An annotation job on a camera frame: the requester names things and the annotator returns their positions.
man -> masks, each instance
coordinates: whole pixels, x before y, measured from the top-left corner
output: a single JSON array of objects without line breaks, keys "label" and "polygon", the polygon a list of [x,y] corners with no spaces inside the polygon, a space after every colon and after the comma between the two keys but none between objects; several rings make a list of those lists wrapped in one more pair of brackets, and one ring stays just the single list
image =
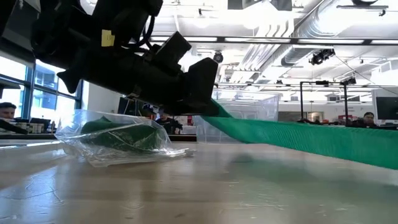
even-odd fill
[{"label": "man", "polygon": [[0,118],[14,119],[16,109],[17,106],[13,105],[12,103],[0,103]]},{"label": "man", "polygon": [[166,130],[167,134],[179,134],[182,129],[182,125],[178,121],[169,118],[165,113],[156,120],[156,123],[160,124]]},{"label": "man", "polygon": [[356,121],[353,121],[354,128],[372,128],[372,127],[377,127],[377,125],[374,123],[374,114],[372,112],[366,112],[363,115],[363,119],[358,119]]}]

plastic bag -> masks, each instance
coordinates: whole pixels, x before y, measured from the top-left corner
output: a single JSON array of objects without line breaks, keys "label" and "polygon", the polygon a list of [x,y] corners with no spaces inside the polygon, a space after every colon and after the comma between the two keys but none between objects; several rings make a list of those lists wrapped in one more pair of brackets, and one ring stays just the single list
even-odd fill
[{"label": "plastic bag", "polygon": [[188,156],[174,149],[165,129],[143,117],[75,110],[61,119],[55,137],[67,154],[81,154],[94,167]]}]

fluorescent light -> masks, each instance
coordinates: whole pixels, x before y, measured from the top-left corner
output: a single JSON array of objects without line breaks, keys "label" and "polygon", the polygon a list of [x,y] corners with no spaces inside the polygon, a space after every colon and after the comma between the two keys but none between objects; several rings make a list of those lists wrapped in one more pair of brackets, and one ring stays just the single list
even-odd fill
[{"label": "fluorescent light", "polygon": [[[152,36],[150,38],[151,42],[164,42],[168,40],[170,37],[166,36]],[[189,42],[216,42],[217,37],[184,37],[185,40]]]},{"label": "fluorescent light", "polygon": [[301,44],[362,44],[363,40],[300,39]]},{"label": "fluorescent light", "polygon": [[211,49],[197,49],[197,53],[201,54],[213,54],[214,50]]},{"label": "fluorescent light", "polygon": [[217,83],[219,86],[247,86],[245,83]]},{"label": "fluorescent light", "polygon": [[191,42],[215,42],[217,37],[185,37],[185,40]]},{"label": "fluorescent light", "polygon": [[170,37],[162,37],[162,36],[152,36],[151,38],[150,38],[150,41],[151,42],[161,42],[161,41],[166,41],[166,40],[168,40]]},{"label": "fluorescent light", "polygon": [[227,37],[226,42],[277,42],[289,43],[290,39],[270,39],[270,38],[253,38],[253,37]]},{"label": "fluorescent light", "polygon": [[157,45],[160,45],[160,46],[161,46],[161,45],[163,45],[164,42],[153,42],[153,41],[151,41],[150,43],[151,43],[152,45],[157,44]]},{"label": "fluorescent light", "polygon": [[372,44],[398,44],[398,40],[373,40]]},{"label": "fluorescent light", "polygon": [[294,49],[334,49],[334,46],[327,45],[293,45]]}]

green cloth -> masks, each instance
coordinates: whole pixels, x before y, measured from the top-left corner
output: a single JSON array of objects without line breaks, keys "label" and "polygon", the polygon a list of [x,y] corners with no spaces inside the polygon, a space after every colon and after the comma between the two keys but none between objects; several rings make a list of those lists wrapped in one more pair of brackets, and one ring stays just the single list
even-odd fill
[{"label": "green cloth", "polygon": [[218,106],[220,117],[202,118],[243,143],[271,144],[398,169],[398,131],[236,119]]},{"label": "green cloth", "polygon": [[139,154],[155,153],[153,150],[160,149],[167,139],[161,128],[147,124],[129,126],[128,124],[113,123],[104,116],[98,120],[87,122],[82,127],[81,134],[91,134],[81,140],[84,144]]}]

table surface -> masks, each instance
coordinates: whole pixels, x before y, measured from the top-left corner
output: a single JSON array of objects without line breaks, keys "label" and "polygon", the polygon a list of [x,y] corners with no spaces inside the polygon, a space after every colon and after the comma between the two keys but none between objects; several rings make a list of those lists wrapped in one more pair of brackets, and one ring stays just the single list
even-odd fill
[{"label": "table surface", "polygon": [[176,147],[197,153],[94,168],[58,144],[0,149],[0,223],[398,223],[398,171],[267,145]]}]

